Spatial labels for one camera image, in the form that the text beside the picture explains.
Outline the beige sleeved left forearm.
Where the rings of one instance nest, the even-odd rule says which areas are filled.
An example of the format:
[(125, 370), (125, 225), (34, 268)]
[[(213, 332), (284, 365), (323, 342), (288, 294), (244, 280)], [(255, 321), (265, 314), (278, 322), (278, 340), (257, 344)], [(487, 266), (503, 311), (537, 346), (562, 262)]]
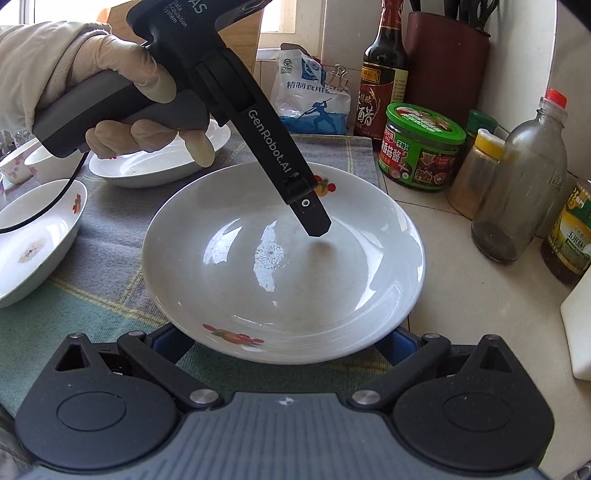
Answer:
[(1, 129), (31, 131), (44, 92), (61, 95), (81, 44), (110, 28), (100, 23), (41, 22), (1, 28)]

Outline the gloved left hand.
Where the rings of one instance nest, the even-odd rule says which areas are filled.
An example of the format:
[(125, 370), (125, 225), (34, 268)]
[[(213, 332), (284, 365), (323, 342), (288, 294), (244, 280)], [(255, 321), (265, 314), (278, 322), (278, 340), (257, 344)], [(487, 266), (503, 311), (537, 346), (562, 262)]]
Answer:
[[(176, 95), (172, 77), (139, 45), (98, 31), (84, 34), (67, 47), (50, 75), (38, 105), (47, 107), (91, 76), (112, 70), (132, 81), (147, 98), (169, 103)], [(85, 133), (86, 144), (101, 159), (139, 151), (155, 152), (176, 137), (183, 139), (193, 161), (213, 164), (215, 152), (204, 130), (175, 131), (147, 119), (131, 125), (105, 120)]]

